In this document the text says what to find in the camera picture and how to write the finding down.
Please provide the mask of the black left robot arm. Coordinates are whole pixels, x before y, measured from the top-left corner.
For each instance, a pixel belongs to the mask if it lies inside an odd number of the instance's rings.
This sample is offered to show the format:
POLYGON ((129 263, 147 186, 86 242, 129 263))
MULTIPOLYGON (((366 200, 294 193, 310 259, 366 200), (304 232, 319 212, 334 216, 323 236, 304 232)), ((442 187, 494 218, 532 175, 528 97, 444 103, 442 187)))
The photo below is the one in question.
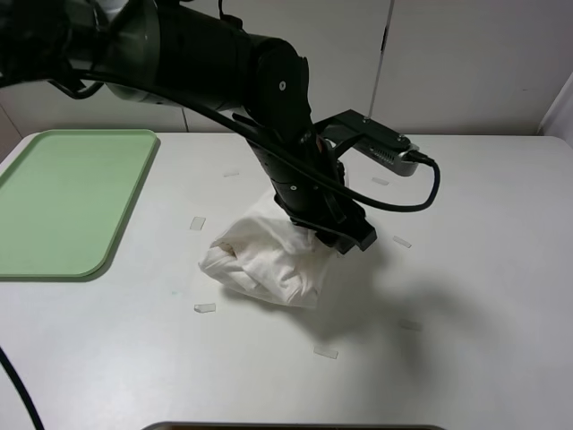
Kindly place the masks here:
POLYGON ((49 82, 71 99, 107 86, 122 99, 189 108, 242 135, 297 226, 346 253, 376 231, 311 119, 307 61, 283 39, 183 1, 4 1, 1 84, 49 82))

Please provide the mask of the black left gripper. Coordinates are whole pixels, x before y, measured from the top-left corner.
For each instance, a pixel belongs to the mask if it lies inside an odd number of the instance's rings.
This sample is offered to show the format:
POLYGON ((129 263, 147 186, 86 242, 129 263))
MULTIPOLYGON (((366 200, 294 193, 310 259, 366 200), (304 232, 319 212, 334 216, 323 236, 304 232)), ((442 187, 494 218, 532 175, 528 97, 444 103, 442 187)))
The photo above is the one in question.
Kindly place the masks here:
POLYGON ((352 199, 315 184, 279 160, 272 161, 276 203, 300 227, 314 230, 339 255, 353 247, 366 251, 376 241, 376 230, 364 209, 352 199))

